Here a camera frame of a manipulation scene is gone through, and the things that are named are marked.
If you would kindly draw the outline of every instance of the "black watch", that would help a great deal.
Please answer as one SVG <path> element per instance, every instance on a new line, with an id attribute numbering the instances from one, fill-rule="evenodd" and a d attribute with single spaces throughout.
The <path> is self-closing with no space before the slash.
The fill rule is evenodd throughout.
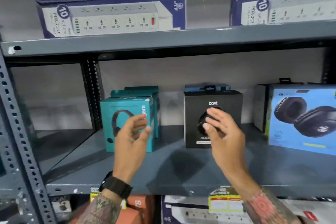
<path id="1" fill-rule="evenodd" d="M 99 191 L 102 191 L 103 188 L 108 189 L 122 199 L 127 199 L 132 192 L 132 187 L 127 183 L 123 182 L 122 180 L 115 178 L 112 176 L 112 171 L 108 172 L 106 177 L 104 178 L 103 182 L 99 187 Z"/>

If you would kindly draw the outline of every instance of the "headphones image on box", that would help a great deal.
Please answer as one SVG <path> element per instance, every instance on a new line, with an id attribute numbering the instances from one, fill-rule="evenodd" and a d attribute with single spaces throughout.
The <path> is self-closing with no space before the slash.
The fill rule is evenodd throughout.
<path id="1" fill-rule="evenodd" d="M 113 135 L 114 137 L 117 136 L 118 132 L 120 131 L 121 128 L 117 127 L 117 118 L 118 118 L 118 115 L 120 113 L 124 112 L 125 114 L 127 114 L 129 117 L 133 117 L 134 114 L 131 113 L 130 111 L 128 110 L 118 110 L 116 111 L 113 116 L 112 116 L 112 130 L 113 130 Z M 107 138 L 107 141 L 109 143 L 113 143 L 113 140 L 111 138 Z"/>
<path id="2" fill-rule="evenodd" d="M 223 111 L 223 108 L 221 108 L 220 106 L 214 106 L 213 108 L 217 108 L 217 109 Z M 204 136 L 207 136 L 207 135 L 208 135 L 208 134 L 205 132 L 205 129 L 204 129 L 204 127 L 203 127 L 203 124 L 204 124 L 204 123 L 207 123 L 207 122 L 205 121 L 205 118 L 206 118 L 206 117 L 209 117 L 209 118 L 211 118 L 211 119 L 213 119 L 213 120 L 216 120 L 214 117 L 208 115 L 207 111 L 205 111 L 205 112 L 200 116 L 200 118 L 199 118 L 199 120 L 198 120 L 198 124 L 197 124 L 197 129 L 198 129 L 198 131 L 199 131 L 202 135 L 204 135 Z"/>
<path id="3" fill-rule="evenodd" d="M 323 137 L 336 130 L 336 108 L 319 106 L 307 112 L 307 103 L 301 97 L 285 97 L 275 107 L 274 115 L 307 137 Z"/>

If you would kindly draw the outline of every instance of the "fingernail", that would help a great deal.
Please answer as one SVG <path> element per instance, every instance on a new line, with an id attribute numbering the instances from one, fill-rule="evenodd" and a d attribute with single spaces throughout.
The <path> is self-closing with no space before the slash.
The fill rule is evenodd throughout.
<path id="1" fill-rule="evenodd" d="M 145 127 L 145 130 L 146 130 L 148 133 L 150 133 L 150 131 L 152 130 L 152 128 L 151 128 L 150 126 L 147 126 L 147 127 Z"/>
<path id="2" fill-rule="evenodd" d="M 204 129 L 205 129 L 205 130 L 208 130 L 208 129 L 209 129 L 209 127 L 210 127 L 210 125 L 209 125 L 209 124 L 207 124 L 207 123 L 204 123 L 204 124 L 203 124 L 203 127 L 204 127 Z"/>

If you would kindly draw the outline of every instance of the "purple circle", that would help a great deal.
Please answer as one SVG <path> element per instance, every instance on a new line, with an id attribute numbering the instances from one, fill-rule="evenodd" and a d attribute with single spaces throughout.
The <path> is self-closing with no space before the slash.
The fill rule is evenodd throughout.
<path id="1" fill-rule="evenodd" d="M 257 1 L 257 10 L 260 12 L 266 11 L 270 7 L 269 0 L 258 0 Z"/>
<path id="2" fill-rule="evenodd" d="M 70 16 L 70 10 L 66 5 L 59 5 L 57 6 L 57 14 L 62 18 L 62 19 L 67 19 Z"/>

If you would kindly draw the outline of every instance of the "person's left hand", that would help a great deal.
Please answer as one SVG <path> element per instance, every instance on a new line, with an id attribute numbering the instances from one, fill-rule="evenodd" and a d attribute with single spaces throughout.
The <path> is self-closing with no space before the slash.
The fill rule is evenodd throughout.
<path id="1" fill-rule="evenodd" d="M 130 184 L 146 155 L 151 127 L 145 114 L 130 117 L 115 138 L 114 168 L 112 175 Z"/>

